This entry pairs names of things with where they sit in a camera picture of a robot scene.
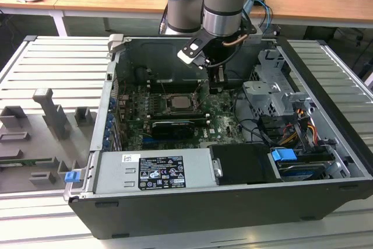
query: barcode sticker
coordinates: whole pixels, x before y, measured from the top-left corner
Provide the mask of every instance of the barcode sticker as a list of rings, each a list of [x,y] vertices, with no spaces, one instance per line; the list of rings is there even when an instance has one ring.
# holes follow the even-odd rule
[[[135,163],[139,162],[141,154],[123,154],[122,155],[122,162],[123,163]]]

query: floor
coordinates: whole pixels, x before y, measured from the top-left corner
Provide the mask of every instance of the floor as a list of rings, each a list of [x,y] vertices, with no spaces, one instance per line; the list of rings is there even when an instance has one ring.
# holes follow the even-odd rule
[[[103,20],[93,17],[68,17],[67,25],[72,36],[108,36],[111,33],[145,36],[156,35],[158,20],[144,19],[110,19],[111,32],[104,30]],[[302,39],[305,26],[274,26],[282,36],[291,39]],[[328,45],[348,65],[352,66],[363,49],[373,39],[373,29],[360,29],[361,34],[353,29],[337,29],[334,38]],[[330,33],[328,28],[317,28],[313,38],[324,38]],[[48,16],[13,15],[10,20],[3,19],[0,25],[0,68],[2,68],[22,42],[26,35],[57,36],[53,19]],[[357,46],[356,37],[363,35],[361,44]],[[373,44],[359,59],[354,71],[358,72],[364,63],[373,58]]]

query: desk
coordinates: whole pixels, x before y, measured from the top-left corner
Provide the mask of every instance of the desk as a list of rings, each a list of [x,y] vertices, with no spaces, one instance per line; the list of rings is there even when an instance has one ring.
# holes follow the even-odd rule
[[[272,23],[334,27],[373,28],[373,0],[266,0],[273,9]],[[22,4],[0,0],[0,9],[9,14],[52,16],[58,34],[67,36],[66,16],[160,19],[167,0],[44,0]],[[254,7],[253,22],[264,16]],[[108,20],[104,21],[109,29]]]

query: power supply label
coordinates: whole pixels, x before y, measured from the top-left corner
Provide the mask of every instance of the power supply label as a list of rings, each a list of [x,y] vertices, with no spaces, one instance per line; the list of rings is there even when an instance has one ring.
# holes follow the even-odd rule
[[[141,157],[139,159],[139,189],[157,190],[185,188],[182,156]]]

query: motherboard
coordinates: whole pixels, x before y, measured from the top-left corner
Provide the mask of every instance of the motherboard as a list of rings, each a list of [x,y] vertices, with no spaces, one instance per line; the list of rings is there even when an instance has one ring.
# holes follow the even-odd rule
[[[125,85],[118,96],[123,150],[207,148],[244,143],[233,114],[237,90],[210,94],[202,80],[188,85]]]

